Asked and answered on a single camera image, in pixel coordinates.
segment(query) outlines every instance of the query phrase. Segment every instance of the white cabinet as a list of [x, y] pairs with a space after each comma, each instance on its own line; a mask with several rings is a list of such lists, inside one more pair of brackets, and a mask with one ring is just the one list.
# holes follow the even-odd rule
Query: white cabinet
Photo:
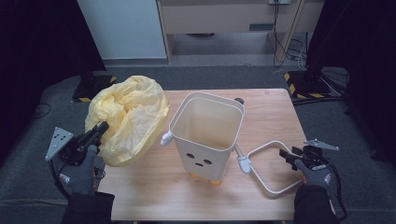
[[103, 60], [166, 59], [156, 0], [78, 0]]

